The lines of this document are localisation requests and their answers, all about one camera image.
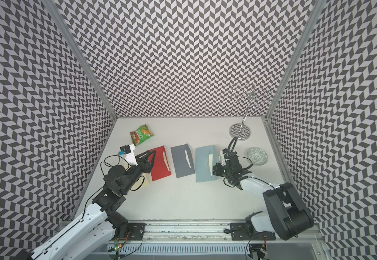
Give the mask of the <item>light blue envelope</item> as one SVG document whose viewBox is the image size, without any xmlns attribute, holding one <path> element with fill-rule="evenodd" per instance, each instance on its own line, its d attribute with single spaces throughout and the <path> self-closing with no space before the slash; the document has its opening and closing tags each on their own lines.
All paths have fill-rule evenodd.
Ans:
<svg viewBox="0 0 377 260">
<path fill-rule="evenodd" d="M 217 176 L 214 174 L 213 167 L 219 161 L 219 154 L 215 145 L 196 148 L 196 183 L 215 181 Z"/>
</svg>

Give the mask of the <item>red envelope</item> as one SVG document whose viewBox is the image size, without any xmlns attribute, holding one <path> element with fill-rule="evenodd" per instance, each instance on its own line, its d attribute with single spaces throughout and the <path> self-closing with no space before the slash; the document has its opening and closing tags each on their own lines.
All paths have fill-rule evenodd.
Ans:
<svg viewBox="0 0 377 260">
<path fill-rule="evenodd" d="M 153 169 L 151 171 L 152 181 L 157 181 L 168 176 L 171 176 L 170 166 L 167 160 L 166 150 L 164 146 L 160 146 L 152 149 L 155 151 L 155 159 L 153 164 Z"/>
</svg>

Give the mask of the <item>cream yellow envelope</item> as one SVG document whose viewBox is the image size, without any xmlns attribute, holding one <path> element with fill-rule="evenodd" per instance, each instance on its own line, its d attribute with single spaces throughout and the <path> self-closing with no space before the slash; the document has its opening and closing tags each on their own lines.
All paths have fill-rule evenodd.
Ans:
<svg viewBox="0 0 377 260">
<path fill-rule="evenodd" d="M 136 183 L 131 187 L 130 191 L 135 192 L 144 188 L 150 184 L 149 182 L 149 174 L 143 173 L 141 177 L 136 181 Z"/>
</svg>

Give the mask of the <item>dark grey envelope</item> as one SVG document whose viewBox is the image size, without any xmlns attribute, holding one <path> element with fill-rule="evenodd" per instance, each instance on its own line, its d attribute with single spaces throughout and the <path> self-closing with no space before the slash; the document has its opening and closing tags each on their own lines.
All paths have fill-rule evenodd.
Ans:
<svg viewBox="0 0 377 260">
<path fill-rule="evenodd" d="M 177 178 L 195 174 L 195 164 L 188 144 L 171 147 L 171 154 Z"/>
</svg>

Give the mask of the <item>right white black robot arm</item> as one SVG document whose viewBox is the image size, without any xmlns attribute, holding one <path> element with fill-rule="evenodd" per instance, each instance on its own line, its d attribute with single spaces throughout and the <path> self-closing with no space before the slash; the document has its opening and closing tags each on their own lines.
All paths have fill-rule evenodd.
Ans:
<svg viewBox="0 0 377 260">
<path fill-rule="evenodd" d="M 213 166 L 212 174 L 223 177 L 230 187 L 237 187 L 264 201 L 265 213 L 253 213 L 246 218 L 253 232 L 272 232 L 286 241 L 314 226 L 314 218 L 293 184 L 264 181 L 240 164 L 229 161 L 225 165 L 217 163 Z"/>
</svg>

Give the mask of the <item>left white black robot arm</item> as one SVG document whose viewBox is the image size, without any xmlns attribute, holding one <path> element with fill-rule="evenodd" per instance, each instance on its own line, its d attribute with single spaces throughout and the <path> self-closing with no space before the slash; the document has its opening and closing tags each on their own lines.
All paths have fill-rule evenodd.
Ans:
<svg viewBox="0 0 377 260">
<path fill-rule="evenodd" d="M 126 195 L 144 173 L 153 169 L 156 151 L 126 155 L 129 167 L 117 164 L 104 176 L 105 184 L 87 208 L 41 246 L 21 250 L 16 260 L 82 260 L 115 236 L 127 238 L 128 220 L 118 212 Z"/>
</svg>

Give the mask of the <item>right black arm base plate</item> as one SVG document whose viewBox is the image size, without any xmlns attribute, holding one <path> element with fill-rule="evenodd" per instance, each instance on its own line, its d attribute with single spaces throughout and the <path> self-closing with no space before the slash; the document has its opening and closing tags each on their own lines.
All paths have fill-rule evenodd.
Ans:
<svg viewBox="0 0 377 260">
<path fill-rule="evenodd" d="M 249 216 L 245 218 L 244 222 L 235 222 L 230 223 L 230 227 L 228 229 L 224 229 L 224 233 L 231 235 L 231 239 L 234 241 L 240 241 L 240 240 L 276 240 L 275 232 L 273 231 L 257 231 L 253 224 L 252 224 L 252 218 L 253 217 L 263 217 L 263 211 L 253 212 Z"/>
</svg>

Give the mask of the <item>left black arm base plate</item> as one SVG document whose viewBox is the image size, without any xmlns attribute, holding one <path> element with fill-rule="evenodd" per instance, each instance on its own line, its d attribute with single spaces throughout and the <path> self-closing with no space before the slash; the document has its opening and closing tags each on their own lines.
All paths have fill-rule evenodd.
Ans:
<svg viewBox="0 0 377 260">
<path fill-rule="evenodd" d="M 143 240 L 146 223 L 123 223 L 115 229 L 113 240 L 140 241 Z"/>
</svg>

